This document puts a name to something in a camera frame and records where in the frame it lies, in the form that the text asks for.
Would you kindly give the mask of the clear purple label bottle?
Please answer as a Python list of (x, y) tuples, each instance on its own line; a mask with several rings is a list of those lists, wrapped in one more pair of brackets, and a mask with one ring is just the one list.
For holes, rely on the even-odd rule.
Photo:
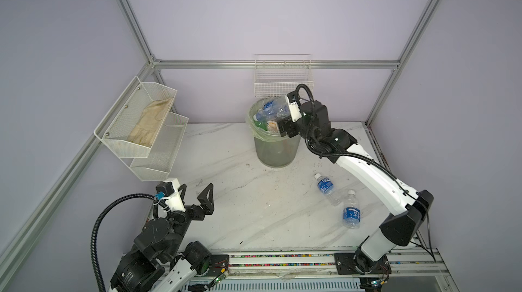
[(276, 100), (276, 104), (274, 105), (274, 107), (277, 110), (277, 117), (276, 118), (285, 118), (285, 117), (287, 117), (290, 114), (290, 111), (289, 111), (289, 108), (288, 108), (288, 104), (287, 104), (287, 102), (285, 100), (285, 96), (280, 96), (280, 97), (276, 98), (275, 100)]

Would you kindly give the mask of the blue label water bottle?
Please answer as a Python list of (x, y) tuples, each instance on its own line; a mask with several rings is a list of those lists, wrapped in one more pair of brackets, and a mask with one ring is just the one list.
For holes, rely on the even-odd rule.
[(274, 107), (276, 100), (272, 99), (263, 104), (262, 108), (253, 116), (257, 122), (266, 122), (277, 117), (277, 110)]

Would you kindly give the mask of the Pocari Sweat bottle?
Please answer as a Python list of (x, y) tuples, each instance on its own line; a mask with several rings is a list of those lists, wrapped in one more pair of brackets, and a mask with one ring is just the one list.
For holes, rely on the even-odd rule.
[(341, 203), (341, 190), (326, 176), (320, 173), (314, 175), (317, 181), (318, 190), (325, 196), (333, 206), (338, 206)]

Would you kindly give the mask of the white cap tea bottle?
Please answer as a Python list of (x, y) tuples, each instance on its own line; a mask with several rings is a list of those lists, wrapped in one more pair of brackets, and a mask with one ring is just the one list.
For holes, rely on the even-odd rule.
[(267, 127), (267, 130), (269, 132), (271, 132), (271, 133), (275, 133), (275, 134), (279, 134), (280, 133), (278, 122), (275, 121), (275, 120), (267, 121), (266, 122), (266, 127)]

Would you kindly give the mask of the green soda bottle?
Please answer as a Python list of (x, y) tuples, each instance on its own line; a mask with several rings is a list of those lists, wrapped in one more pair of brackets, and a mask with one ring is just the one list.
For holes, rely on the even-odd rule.
[(267, 131), (268, 128), (267, 128), (267, 123), (266, 122), (263, 122), (263, 121), (256, 121), (254, 120), (254, 125), (261, 129), (261, 130), (264, 130), (264, 131)]

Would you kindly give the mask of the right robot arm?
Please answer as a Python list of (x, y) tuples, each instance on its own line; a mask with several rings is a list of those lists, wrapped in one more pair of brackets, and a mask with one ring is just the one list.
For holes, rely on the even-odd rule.
[(372, 159), (355, 137), (346, 130), (333, 128), (328, 110), (320, 102), (286, 101), (285, 108), (287, 111), (278, 122), (281, 136), (301, 136), (311, 153), (350, 172), (389, 210), (379, 228), (360, 244), (353, 256), (358, 273), (372, 272), (388, 251), (410, 243), (429, 218), (433, 195), (399, 180)]

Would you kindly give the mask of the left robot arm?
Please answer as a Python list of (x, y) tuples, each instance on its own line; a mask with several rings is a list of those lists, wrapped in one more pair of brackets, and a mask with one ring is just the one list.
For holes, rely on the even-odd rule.
[(153, 219), (134, 239), (110, 280), (110, 291), (179, 291), (196, 275), (211, 267), (211, 252), (199, 241), (188, 243), (180, 252), (193, 221), (202, 221), (215, 210), (213, 184), (197, 196), (197, 205), (186, 205), (186, 185), (176, 188), (164, 181), (156, 186)]

